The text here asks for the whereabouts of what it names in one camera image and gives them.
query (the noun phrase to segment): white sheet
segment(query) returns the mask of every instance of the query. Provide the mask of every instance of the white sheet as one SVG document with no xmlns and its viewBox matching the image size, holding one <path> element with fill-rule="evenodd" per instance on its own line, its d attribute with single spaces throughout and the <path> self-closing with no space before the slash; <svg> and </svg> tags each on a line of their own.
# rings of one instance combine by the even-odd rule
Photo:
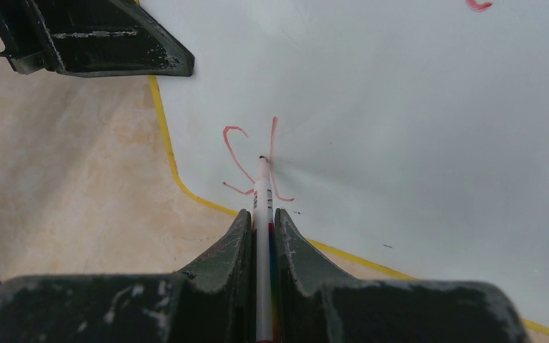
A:
<svg viewBox="0 0 549 343">
<path fill-rule="evenodd" d="M 272 120 L 276 207 L 416 277 L 501 287 L 549 326 L 549 0 L 142 0 L 196 56 L 159 78 L 179 175 L 238 194 Z"/>
</svg>

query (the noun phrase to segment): yellow tape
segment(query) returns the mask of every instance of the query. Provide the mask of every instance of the yellow tape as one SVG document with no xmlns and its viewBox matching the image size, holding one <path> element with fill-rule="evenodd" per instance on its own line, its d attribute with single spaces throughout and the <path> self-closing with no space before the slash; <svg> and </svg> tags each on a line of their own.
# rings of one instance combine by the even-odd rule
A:
<svg viewBox="0 0 549 343">
<path fill-rule="evenodd" d="M 163 110 L 163 103 L 161 102 L 161 93 L 159 92 L 159 85 L 157 83 L 157 78 L 155 76 L 148 76 L 148 77 L 149 77 L 150 89 L 152 91 L 152 98 L 154 99 L 154 106 L 157 110 L 157 116 L 159 117 L 159 125 L 161 127 L 161 133 L 163 134 L 163 140 L 165 140 L 165 151 L 167 151 L 167 157 L 169 158 L 169 166 L 172 169 L 172 175 L 174 176 L 174 180 L 176 180 L 178 187 L 180 187 L 180 189 L 187 196 L 189 196 L 190 199 L 195 200 L 199 204 L 203 204 L 207 207 L 211 207 L 213 209 L 224 212 L 226 214 L 230 214 L 231 216 L 235 217 L 237 215 L 237 211 L 226 208 L 222 205 L 218 205 L 209 200 L 205 200 L 203 198 L 197 197 L 190 190 L 188 190 L 188 188 L 186 188 L 186 186 L 182 183 L 182 180 L 179 178 L 179 175 L 178 175 L 178 168 L 176 166 L 176 159 L 174 156 L 172 140 L 169 138 L 169 130 L 167 128 L 167 120 L 165 119 L 165 111 Z M 336 254 L 339 257 L 342 257 L 354 263 L 361 264 L 362 266 L 375 269 L 391 277 L 395 277 L 397 279 L 404 279 L 404 280 L 415 279 L 410 275 L 403 274 L 402 272 L 398 272 L 394 269 L 384 267 L 380 264 L 377 264 L 371 261 L 367 261 L 366 259 L 363 259 L 361 257 L 355 256 L 347 252 L 343 252 L 342 250 L 336 249 L 334 247 L 330 247 L 326 244 L 314 241 L 312 239 L 308 239 L 308 240 L 312 245 L 314 245 L 318 249 L 325 250 L 326 252 L 331 252 L 332 254 Z M 525 323 L 525 326 L 527 326 L 528 328 L 538 332 L 542 332 L 543 334 L 546 334 L 549 336 L 549 327 L 545 327 L 544 325 L 538 324 L 536 322 L 532 322 L 527 319 L 523 319 L 523 323 Z"/>
</svg>

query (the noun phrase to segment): red curved line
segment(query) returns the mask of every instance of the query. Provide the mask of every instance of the red curved line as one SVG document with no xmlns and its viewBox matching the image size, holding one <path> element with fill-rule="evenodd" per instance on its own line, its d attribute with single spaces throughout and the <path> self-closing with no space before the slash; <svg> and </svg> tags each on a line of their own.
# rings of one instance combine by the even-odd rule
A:
<svg viewBox="0 0 549 343">
<path fill-rule="evenodd" d="M 232 147 L 230 146 L 230 142 L 228 141 L 228 131 L 230 130 L 239 130 L 241 131 L 247 138 L 249 138 L 249 136 L 247 135 L 247 133 L 245 132 L 245 130 L 241 129 L 240 127 L 238 126 L 226 126 L 224 128 L 224 143 L 226 143 L 226 147 L 228 148 L 228 151 L 230 152 L 230 156 L 232 156 L 232 159 L 234 160 L 234 162 L 237 164 L 237 166 L 239 167 L 239 169 L 241 169 L 241 172 L 243 172 L 243 174 L 245 174 L 245 176 L 252 182 L 252 183 L 255 183 L 254 182 L 254 179 L 252 179 L 252 177 L 249 175 L 249 173 L 247 173 L 245 171 L 245 168 L 243 168 L 243 166 L 241 166 L 241 164 L 239 163 L 239 160 L 237 159 L 237 157 L 234 155 L 234 151 L 232 151 Z"/>
<path fill-rule="evenodd" d="M 254 189 L 250 189 L 249 191 L 244 192 L 244 191 L 242 191 L 241 189 L 238 189 L 235 186 L 231 186 L 231 185 L 227 184 L 226 182 L 222 182 L 222 184 L 225 185 L 226 187 L 232 188 L 232 190 L 234 190 L 236 192 L 239 192 L 240 194 L 243 194 L 243 195 L 250 195 L 254 191 Z"/>
<path fill-rule="evenodd" d="M 470 9 L 475 12 L 486 11 L 488 8 L 491 7 L 491 5 L 493 5 L 490 2 L 484 2 L 482 4 L 479 4 L 476 0 L 466 0 L 466 4 L 468 5 L 468 7 L 470 7 Z"/>
<path fill-rule="evenodd" d="M 284 198 L 279 195 L 279 189 L 277 188 L 277 179 L 275 179 L 275 133 L 277 133 L 277 124 L 279 118 L 272 117 L 272 130 L 270 131 L 270 179 L 272 179 L 272 188 L 274 188 L 274 195 L 282 202 L 292 202 L 295 198 Z"/>
</svg>

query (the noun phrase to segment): white marker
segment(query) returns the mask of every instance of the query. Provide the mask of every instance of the white marker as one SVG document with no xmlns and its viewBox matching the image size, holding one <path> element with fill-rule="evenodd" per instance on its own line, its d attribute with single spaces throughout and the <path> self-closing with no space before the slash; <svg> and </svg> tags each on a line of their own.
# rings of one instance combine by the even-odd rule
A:
<svg viewBox="0 0 549 343">
<path fill-rule="evenodd" d="M 270 165 L 259 157 L 254 184 L 254 224 L 256 231 L 256 342 L 272 342 L 272 293 L 270 289 L 269 226 L 272 226 Z"/>
</svg>

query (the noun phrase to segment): marble floor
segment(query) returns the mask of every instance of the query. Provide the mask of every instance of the marble floor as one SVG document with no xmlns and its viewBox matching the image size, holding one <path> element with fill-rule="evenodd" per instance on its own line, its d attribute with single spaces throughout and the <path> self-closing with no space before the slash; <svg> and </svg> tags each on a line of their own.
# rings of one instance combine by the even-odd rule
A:
<svg viewBox="0 0 549 343">
<path fill-rule="evenodd" d="M 22 76 L 0 57 L 1 280 L 170 272 L 231 222 L 175 183 L 145 76 Z M 325 254 L 357 277 L 388 277 Z"/>
</svg>

